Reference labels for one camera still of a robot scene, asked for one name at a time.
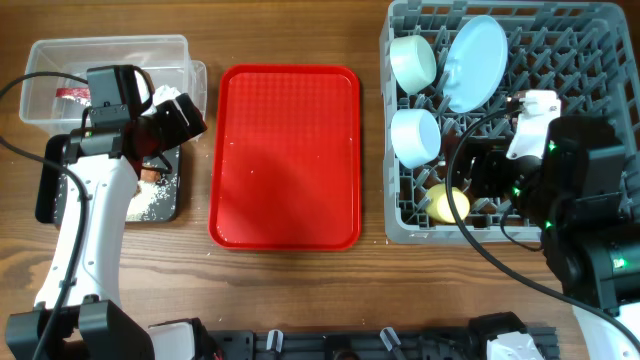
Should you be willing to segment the green bowl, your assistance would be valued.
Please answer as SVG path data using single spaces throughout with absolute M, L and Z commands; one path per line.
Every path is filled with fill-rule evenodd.
M 394 39 L 390 44 L 392 72 L 407 94 L 416 94 L 431 85 L 437 74 L 434 52 L 420 35 Z

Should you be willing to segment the red snack wrapper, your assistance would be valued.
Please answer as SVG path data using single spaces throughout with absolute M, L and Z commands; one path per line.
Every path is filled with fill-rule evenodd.
M 83 106 L 91 105 L 90 89 L 88 87 L 57 88 L 55 96 L 57 98 L 71 100 Z

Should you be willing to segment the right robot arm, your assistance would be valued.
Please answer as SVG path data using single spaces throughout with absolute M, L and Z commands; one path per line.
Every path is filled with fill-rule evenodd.
M 469 177 L 472 194 L 506 197 L 541 230 L 551 290 L 491 262 L 508 276 L 572 305 L 593 359 L 639 356 L 639 226 L 621 209 L 626 149 L 604 117 L 562 116 L 542 137 L 542 153 L 516 160 L 503 140 L 465 133 L 448 180 Z

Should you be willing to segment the yellow cup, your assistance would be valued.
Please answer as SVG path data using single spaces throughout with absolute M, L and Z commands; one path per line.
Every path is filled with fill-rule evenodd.
M 459 217 L 464 220 L 470 212 L 469 199 L 457 187 L 452 188 L 452 195 Z M 432 186 L 427 191 L 426 197 L 429 199 L 429 203 L 427 204 L 425 211 L 431 219 L 441 223 L 455 223 L 455 219 L 448 202 L 445 184 Z

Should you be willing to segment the brown sausage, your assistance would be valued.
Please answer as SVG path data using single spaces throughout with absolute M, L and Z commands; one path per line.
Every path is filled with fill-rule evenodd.
M 161 177 L 161 173 L 155 170 L 142 169 L 140 173 L 140 180 L 148 183 L 156 183 Z

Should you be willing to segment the light blue bowl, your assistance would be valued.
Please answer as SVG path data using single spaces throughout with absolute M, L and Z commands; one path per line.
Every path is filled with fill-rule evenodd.
M 398 110 L 392 118 L 390 133 L 396 157 L 406 168 L 423 166 L 439 155 L 440 128 L 427 110 Z

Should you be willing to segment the white rice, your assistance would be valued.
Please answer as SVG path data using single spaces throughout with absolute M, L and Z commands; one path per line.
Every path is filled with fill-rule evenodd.
M 179 175 L 161 175 L 157 182 L 140 180 L 132 198 L 126 222 L 168 222 L 176 217 Z

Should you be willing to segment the light blue plate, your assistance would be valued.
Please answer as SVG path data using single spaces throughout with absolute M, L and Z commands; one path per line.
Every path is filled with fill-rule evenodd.
M 467 113 L 484 105 L 496 92 L 508 59 L 508 43 L 502 26 L 491 16 L 467 22 L 449 48 L 444 72 L 448 78 L 443 95 L 449 108 Z

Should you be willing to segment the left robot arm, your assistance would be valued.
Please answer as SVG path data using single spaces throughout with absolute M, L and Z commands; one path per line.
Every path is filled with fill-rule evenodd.
M 127 210 L 147 158 L 202 134 L 189 95 L 153 106 L 149 75 L 134 65 L 91 68 L 90 104 L 65 137 L 59 160 L 67 195 L 54 258 L 31 311 L 9 316 L 17 359 L 221 359 L 197 318 L 142 328 L 121 308 L 119 263 Z

